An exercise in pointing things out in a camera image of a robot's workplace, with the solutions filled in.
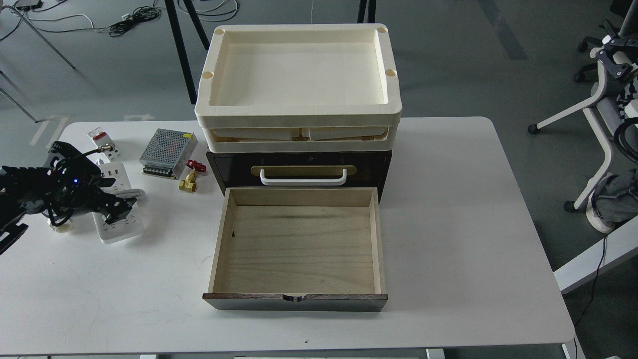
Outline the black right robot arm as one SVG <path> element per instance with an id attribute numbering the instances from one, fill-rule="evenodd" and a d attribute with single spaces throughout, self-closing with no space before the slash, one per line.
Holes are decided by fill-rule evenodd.
<path id="1" fill-rule="evenodd" d="M 620 86 L 614 98 L 618 123 L 610 132 L 618 150 L 627 159 L 637 163 L 637 38 L 622 36 L 613 25 L 604 20 L 602 27 L 608 35 L 592 53 L 602 69 L 603 78 Z"/>

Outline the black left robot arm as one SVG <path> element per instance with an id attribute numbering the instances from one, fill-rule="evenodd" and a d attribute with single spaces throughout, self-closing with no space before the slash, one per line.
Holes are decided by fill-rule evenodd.
<path id="1" fill-rule="evenodd" d="M 125 219 L 143 190 L 119 194 L 105 192 L 114 184 L 70 143 L 55 141 L 42 167 L 2 166 L 0 176 L 1 252 L 5 252 L 25 233 L 26 214 L 43 214 L 54 227 L 61 227 L 73 216 L 99 213 L 107 224 Z"/>

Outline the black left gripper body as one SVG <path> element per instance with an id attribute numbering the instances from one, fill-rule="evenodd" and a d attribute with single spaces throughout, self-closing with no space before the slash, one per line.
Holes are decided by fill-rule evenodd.
<path id="1" fill-rule="evenodd" d="M 93 199 L 104 192 L 97 186 L 97 180 L 103 175 L 88 157 L 107 150 L 108 146 L 103 146 L 82 153 L 70 143 L 52 143 L 48 176 L 53 187 L 45 199 L 45 213 L 54 226 L 62 225 L 75 215 L 93 213 Z"/>

